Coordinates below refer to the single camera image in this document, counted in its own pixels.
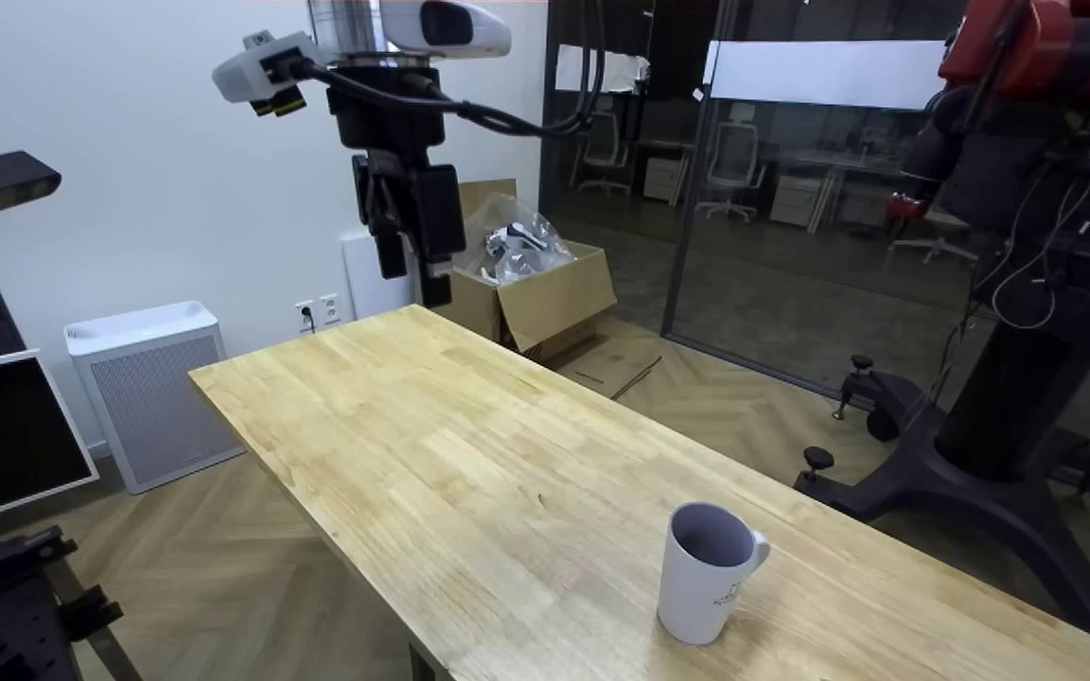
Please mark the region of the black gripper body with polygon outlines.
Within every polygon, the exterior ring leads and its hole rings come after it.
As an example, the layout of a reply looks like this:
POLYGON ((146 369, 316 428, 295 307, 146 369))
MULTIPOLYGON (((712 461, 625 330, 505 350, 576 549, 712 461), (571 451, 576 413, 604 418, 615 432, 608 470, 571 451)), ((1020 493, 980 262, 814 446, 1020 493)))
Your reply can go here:
POLYGON ((334 68, 327 112, 350 152, 360 220, 398 224, 420 262, 449 262, 465 244, 459 172, 426 158, 444 143, 435 68, 334 68))

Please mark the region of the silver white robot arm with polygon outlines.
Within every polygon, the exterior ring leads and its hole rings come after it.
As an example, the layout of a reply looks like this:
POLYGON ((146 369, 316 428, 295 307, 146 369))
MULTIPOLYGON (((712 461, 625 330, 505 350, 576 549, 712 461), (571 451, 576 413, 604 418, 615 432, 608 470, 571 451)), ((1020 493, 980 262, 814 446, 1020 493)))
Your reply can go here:
POLYGON ((444 139, 435 56, 505 56, 509 26, 465 0, 307 0, 327 75, 324 98, 350 152, 360 224, 384 281, 417 276, 444 307, 444 264, 465 244, 459 172, 426 152, 444 139))

